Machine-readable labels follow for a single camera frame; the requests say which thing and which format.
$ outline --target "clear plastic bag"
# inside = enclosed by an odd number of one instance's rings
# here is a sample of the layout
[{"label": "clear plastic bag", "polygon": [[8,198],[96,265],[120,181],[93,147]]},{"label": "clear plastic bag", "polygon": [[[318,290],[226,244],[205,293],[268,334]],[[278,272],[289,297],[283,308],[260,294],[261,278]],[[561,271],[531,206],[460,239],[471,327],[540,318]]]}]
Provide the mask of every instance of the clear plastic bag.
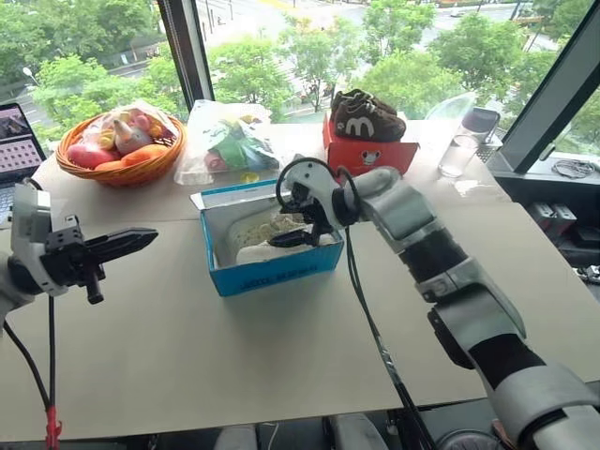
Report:
[{"label": "clear plastic bag", "polygon": [[82,142],[96,144],[103,150],[113,150],[116,137],[115,121],[130,128],[138,128],[152,140],[169,139],[179,134],[164,112],[143,100],[136,100],[127,106],[119,106],[102,114],[83,131]]},{"label": "clear plastic bag", "polygon": [[278,169],[281,161],[259,130],[259,124],[269,123],[269,111],[261,105],[196,100],[175,183],[203,185],[214,181],[213,173]]}]

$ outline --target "orange toy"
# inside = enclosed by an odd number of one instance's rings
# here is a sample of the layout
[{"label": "orange toy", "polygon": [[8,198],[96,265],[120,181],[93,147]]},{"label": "orange toy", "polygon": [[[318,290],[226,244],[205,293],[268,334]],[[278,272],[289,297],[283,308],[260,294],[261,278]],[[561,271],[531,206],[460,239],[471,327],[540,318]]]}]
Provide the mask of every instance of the orange toy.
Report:
[{"label": "orange toy", "polygon": [[94,169],[95,171],[116,171],[117,169],[125,169],[126,165],[123,163],[122,160],[118,160],[118,161],[109,161],[109,162],[103,162],[102,164],[98,164],[96,166],[96,168]]},{"label": "orange toy", "polygon": [[165,145],[160,145],[157,143],[151,143],[149,145],[145,145],[144,147],[136,150],[135,152],[131,152],[128,155],[125,155],[121,158],[123,164],[128,166],[133,166],[135,164],[139,164],[148,159],[154,159],[163,156],[169,151],[169,147]]}]

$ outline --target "laptop screen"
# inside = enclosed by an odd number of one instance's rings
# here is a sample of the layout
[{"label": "laptop screen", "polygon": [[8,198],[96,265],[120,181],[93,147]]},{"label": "laptop screen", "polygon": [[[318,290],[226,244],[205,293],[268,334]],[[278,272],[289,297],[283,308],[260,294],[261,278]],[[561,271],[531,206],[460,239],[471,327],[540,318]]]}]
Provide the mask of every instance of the laptop screen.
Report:
[{"label": "laptop screen", "polygon": [[44,159],[38,141],[17,105],[0,107],[0,181],[19,181]]}]

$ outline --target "blue box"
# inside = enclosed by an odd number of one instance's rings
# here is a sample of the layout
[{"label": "blue box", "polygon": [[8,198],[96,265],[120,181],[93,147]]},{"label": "blue box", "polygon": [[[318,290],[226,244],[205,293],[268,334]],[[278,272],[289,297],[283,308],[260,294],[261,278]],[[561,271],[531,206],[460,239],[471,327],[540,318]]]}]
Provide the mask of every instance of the blue box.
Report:
[{"label": "blue box", "polygon": [[237,265],[228,248],[228,230],[237,221],[278,208],[276,180],[210,189],[191,196],[201,210],[210,276],[223,296],[236,295],[294,278],[334,270],[344,241],[333,232],[334,243],[264,262]]}]

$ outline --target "glass cup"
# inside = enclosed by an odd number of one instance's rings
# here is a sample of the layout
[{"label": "glass cup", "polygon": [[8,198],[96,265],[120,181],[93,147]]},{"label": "glass cup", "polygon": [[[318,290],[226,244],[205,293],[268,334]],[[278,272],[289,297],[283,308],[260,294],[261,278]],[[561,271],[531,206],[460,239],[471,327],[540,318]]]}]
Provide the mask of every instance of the glass cup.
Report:
[{"label": "glass cup", "polygon": [[440,173],[451,178],[457,178],[464,174],[465,168],[477,152],[478,146],[479,142],[473,136],[466,134],[455,136],[440,161],[438,166]]}]

